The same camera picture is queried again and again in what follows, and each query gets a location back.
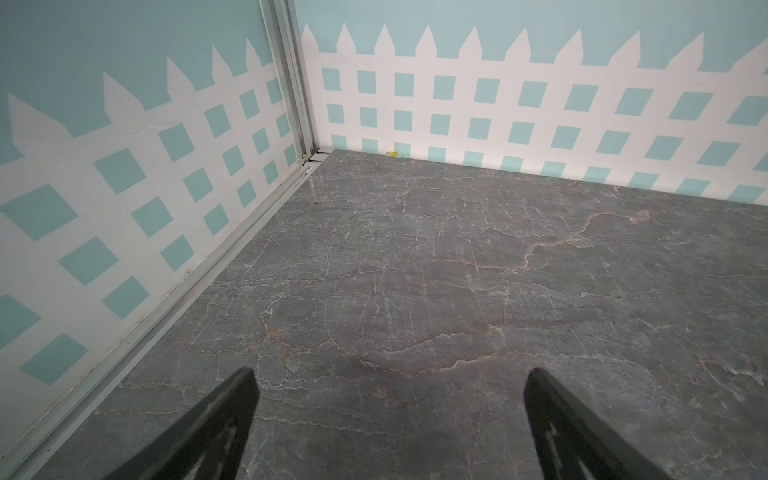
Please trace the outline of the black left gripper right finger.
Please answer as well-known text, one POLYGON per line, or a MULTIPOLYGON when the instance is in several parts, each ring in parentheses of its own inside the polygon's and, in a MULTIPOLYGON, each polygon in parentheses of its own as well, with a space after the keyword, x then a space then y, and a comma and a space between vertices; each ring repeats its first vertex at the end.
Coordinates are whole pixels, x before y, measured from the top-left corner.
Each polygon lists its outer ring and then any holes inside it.
POLYGON ((546 479, 667 479, 543 368, 532 369, 524 405, 546 479))

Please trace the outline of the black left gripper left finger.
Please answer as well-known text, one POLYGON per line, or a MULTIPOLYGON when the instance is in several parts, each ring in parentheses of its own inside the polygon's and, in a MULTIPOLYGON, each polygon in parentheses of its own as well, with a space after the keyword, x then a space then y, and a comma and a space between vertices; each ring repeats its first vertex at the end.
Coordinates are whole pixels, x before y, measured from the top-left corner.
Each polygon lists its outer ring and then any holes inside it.
POLYGON ((109 479, 234 479, 259 401, 254 371, 242 367, 109 479))

